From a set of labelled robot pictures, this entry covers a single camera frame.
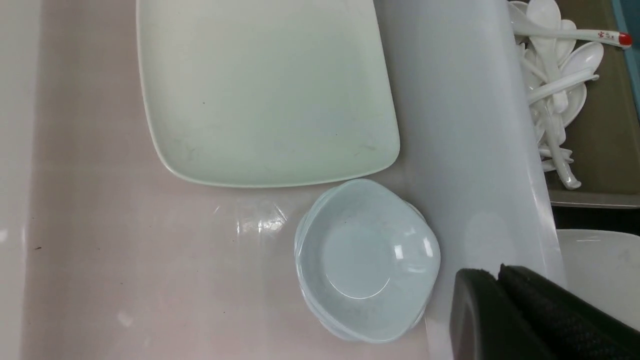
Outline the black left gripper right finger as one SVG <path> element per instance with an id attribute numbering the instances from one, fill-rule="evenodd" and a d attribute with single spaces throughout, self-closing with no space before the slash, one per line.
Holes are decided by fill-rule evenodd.
<path id="1" fill-rule="evenodd" d="M 524 266 L 502 264 L 498 283 L 561 360 L 638 360 L 640 333 Z"/>

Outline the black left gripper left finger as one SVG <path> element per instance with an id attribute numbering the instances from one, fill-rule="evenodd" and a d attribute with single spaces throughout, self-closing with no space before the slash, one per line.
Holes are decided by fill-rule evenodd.
<path id="1" fill-rule="evenodd" d="M 557 359 L 483 269 L 455 274 L 449 335 L 455 360 Z"/>

